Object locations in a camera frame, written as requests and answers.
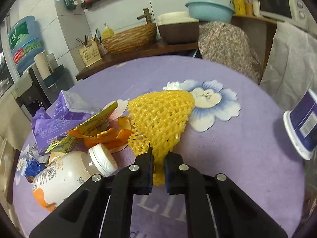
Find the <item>yellow foam fruit net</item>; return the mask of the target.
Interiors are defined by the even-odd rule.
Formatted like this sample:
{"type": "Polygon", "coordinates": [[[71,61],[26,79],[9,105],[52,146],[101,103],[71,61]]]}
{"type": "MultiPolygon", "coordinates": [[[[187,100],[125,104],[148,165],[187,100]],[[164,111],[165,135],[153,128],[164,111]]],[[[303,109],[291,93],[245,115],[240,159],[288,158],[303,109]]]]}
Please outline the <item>yellow foam fruit net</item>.
{"type": "Polygon", "coordinates": [[[150,92],[128,102],[132,125],[128,144],[136,156],[153,149],[154,185],[165,184],[164,158],[180,142],[194,107],[193,95],[183,90],[150,92]]]}

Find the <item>blue paper cup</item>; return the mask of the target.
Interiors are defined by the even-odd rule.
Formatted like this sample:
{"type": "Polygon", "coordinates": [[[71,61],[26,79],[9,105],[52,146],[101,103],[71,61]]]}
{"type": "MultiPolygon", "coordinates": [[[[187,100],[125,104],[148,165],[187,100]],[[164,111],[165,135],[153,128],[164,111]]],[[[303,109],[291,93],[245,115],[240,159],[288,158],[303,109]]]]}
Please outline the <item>blue paper cup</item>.
{"type": "Polygon", "coordinates": [[[316,93],[308,89],[293,110],[283,114],[283,123],[292,145],[304,160],[311,160],[316,149],[316,93]]]}

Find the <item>orange peel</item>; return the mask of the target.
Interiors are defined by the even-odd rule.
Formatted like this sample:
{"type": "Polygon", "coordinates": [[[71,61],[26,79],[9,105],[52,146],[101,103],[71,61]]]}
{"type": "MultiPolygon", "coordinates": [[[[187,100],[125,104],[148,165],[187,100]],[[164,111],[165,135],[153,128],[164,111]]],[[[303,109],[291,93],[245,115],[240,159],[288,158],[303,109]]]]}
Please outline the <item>orange peel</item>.
{"type": "Polygon", "coordinates": [[[96,128],[89,134],[83,134],[78,127],[68,131],[70,136],[82,139],[87,148],[92,148],[101,143],[109,151],[126,145],[132,133],[131,120],[128,116],[119,117],[111,121],[105,131],[100,131],[96,128]]]}

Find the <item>green yellow snack packet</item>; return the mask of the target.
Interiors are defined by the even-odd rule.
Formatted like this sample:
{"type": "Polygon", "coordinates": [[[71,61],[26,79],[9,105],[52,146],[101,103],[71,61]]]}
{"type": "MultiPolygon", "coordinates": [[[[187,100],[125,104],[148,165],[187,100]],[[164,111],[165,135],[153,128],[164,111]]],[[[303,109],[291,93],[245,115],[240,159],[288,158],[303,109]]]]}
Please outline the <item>green yellow snack packet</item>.
{"type": "MultiPolygon", "coordinates": [[[[98,129],[98,127],[101,127],[105,123],[107,123],[107,120],[109,116],[114,112],[114,110],[118,107],[118,102],[114,101],[112,104],[110,104],[105,110],[102,112],[93,115],[88,120],[83,122],[82,124],[78,125],[77,127],[83,134],[89,134],[94,129],[98,129]]],[[[60,141],[53,141],[48,149],[45,151],[45,154],[52,153],[52,152],[61,152],[61,153],[67,153],[71,151],[77,143],[81,139],[70,136],[69,134],[63,138],[60,141]]]]}

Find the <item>white orange pill bottle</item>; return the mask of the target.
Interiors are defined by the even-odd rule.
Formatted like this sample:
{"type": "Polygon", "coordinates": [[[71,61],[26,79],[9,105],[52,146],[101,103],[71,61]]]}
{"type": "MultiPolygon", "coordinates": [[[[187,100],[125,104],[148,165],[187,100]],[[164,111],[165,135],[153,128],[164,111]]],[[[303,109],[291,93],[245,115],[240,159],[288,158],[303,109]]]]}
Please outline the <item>white orange pill bottle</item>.
{"type": "Polygon", "coordinates": [[[41,207],[53,211],[91,176],[107,177],[117,170],[115,159],[101,143],[87,153],[71,151],[36,175],[33,196],[41,207]]]}

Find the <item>purple plastic bag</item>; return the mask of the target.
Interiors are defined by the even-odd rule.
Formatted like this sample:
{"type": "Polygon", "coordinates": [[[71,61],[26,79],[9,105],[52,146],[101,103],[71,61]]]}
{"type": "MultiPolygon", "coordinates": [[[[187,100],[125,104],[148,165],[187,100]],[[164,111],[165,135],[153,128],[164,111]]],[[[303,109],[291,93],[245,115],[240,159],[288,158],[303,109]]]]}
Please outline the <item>purple plastic bag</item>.
{"type": "Polygon", "coordinates": [[[39,154],[44,155],[54,140],[63,139],[69,130],[99,112],[100,109],[92,106],[87,99],[77,93],[60,91],[53,115],[50,116],[41,107],[32,119],[32,134],[39,154]]]}

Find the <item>blue snack wrapper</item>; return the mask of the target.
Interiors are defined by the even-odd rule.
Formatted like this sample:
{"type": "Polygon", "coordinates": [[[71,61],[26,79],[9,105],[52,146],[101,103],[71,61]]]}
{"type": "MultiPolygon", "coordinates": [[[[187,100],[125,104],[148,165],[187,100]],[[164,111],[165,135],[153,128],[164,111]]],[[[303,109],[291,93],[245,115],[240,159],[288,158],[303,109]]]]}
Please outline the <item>blue snack wrapper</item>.
{"type": "Polygon", "coordinates": [[[39,163],[36,159],[26,161],[26,170],[24,172],[24,177],[29,183],[32,183],[36,175],[41,173],[45,168],[46,164],[39,163]]]}

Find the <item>wooden chopstick holder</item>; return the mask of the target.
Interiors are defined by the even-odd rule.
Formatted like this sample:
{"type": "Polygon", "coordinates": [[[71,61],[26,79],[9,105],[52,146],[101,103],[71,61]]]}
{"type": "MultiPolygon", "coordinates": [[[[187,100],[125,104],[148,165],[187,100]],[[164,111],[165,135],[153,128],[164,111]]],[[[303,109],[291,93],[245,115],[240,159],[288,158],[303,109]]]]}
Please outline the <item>wooden chopstick holder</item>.
{"type": "Polygon", "coordinates": [[[83,45],[83,47],[80,48],[78,52],[86,67],[89,67],[102,59],[98,48],[97,37],[88,40],[88,35],[86,35],[85,41],[79,38],[76,40],[83,45]]]}

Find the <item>water dispenser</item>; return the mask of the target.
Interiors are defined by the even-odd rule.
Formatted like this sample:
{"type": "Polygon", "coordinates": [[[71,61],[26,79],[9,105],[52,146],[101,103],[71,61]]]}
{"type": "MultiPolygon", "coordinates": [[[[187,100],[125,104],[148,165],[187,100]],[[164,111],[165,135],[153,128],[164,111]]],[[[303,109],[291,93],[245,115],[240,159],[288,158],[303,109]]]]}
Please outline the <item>water dispenser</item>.
{"type": "Polygon", "coordinates": [[[23,73],[15,84],[12,95],[25,115],[32,119],[41,107],[47,110],[58,98],[64,75],[64,66],[58,66],[46,79],[42,79],[35,64],[23,73]]]}

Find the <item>floral cloth cover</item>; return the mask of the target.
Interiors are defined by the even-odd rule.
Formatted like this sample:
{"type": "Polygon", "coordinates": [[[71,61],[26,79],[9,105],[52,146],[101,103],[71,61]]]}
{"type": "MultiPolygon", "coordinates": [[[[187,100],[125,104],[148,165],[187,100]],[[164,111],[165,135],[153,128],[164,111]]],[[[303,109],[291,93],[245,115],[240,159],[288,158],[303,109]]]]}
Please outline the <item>floral cloth cover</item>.
{"type": "Polygon", "coordinates": [[[202,23],[198,47],[204,60],[225,65],[260,83],[262,65],[241,28],[224,22],[202,23]]]}

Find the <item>white crinkled cloth cover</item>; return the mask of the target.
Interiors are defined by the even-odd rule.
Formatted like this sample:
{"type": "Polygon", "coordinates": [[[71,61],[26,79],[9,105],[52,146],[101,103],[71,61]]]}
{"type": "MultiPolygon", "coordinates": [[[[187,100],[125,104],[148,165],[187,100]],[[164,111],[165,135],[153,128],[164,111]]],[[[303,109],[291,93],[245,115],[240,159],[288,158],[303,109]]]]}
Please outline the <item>white crinkled cloth cover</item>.
{"type": "Polygon", "coordinates": [[[316,38],[279,22],[260,87],[282,110],[293,110],[308,89],[316,92],[316,38]]]}

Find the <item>bronze faucet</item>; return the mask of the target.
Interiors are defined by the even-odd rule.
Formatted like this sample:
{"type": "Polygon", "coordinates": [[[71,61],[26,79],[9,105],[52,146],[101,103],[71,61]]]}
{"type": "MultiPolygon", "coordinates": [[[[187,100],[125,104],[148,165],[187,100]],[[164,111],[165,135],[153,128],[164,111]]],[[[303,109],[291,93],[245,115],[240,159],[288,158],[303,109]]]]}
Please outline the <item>bronze faucet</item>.
{"type": "Polygon", "coordinates": [[[145,19],[147,24],[152,23],[152,13],[148,8],[143,9],[143,14],[137,16],[137,20],[145,19]]]}

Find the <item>light blue plastic basin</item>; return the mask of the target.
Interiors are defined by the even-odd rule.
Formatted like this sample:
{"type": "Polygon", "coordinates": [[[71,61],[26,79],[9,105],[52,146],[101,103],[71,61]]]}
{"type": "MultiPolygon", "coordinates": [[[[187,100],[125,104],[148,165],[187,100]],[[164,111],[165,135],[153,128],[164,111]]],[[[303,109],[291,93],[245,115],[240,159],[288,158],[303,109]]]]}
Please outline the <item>light blue plastic basin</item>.
{"type": "Polygon", "coordinates": [[[191,1],[185,5],[192,18],[201,22],[230,23],[235,13],[231,7],[214,1],[191,1]]]}

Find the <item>blue water jug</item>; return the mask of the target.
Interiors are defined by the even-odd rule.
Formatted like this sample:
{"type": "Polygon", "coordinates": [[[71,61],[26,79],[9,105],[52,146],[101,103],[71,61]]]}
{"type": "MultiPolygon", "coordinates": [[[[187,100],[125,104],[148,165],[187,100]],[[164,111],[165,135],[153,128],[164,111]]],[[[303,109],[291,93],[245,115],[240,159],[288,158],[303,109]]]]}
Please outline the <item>blue water jug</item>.
{"type": "Polygon", "coordinates": [[[40,26],[34,16],[26,16],[16,22],[8,34],[8,39],[18,72],[24,72],[34,63],[34,57],[45,50],[40,26]]]}

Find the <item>green hanging packet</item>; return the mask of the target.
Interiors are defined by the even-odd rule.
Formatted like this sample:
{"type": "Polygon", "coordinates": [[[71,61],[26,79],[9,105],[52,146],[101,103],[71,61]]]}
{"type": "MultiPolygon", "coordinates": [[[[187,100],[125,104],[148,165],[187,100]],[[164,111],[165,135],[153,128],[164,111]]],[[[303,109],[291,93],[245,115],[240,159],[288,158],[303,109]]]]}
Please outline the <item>green hanging packet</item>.
{"type": "Polygon", "coordinates": [[[63,0],[64,4],[66,6],[66,9],[68,10],[75,10],[78,5],[78,1],[76,0],[63,0]]]}

